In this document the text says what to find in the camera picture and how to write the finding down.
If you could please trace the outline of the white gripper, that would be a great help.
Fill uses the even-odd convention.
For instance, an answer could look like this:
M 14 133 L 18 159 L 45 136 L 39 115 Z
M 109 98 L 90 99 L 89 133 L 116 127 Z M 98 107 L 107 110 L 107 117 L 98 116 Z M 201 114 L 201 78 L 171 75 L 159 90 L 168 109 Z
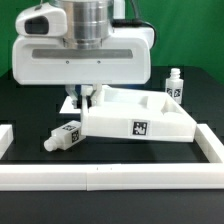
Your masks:
M 154 30 L 116 28 L 97 49 L 69 49 L 60 38 L 20 36 L 13 46 L 13 76 L 22 85 L 66 85 L 74 109 L 81 86 L 94 84 L 91 106 L 100 106 L 101 84 L 144 84 L 151 75 Z

